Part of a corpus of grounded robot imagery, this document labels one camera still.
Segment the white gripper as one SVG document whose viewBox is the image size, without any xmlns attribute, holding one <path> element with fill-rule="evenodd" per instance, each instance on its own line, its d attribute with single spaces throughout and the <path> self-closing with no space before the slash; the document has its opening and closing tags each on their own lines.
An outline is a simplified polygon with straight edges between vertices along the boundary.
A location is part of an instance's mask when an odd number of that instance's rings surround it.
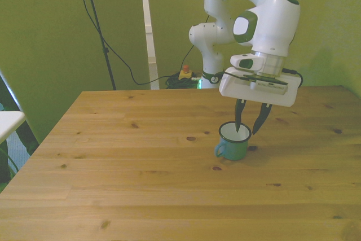
<svg viewBox="0 0 361 241">
<path fill-rule="evenodd" d="M 226 69 L 219 91 L 225 97 L 236 98 L 235 129 L 241 126 L 241 116 L 246 100 L 262 103 L 259 116 L 254 122 L 252 134 L 255 135 L 268 118 L 272 105 L 290 107 L 296 100 L 300 77 L 281 74 L 277 78 L 257 78 L 254 74 L 236 68 Z"/>
</svg>

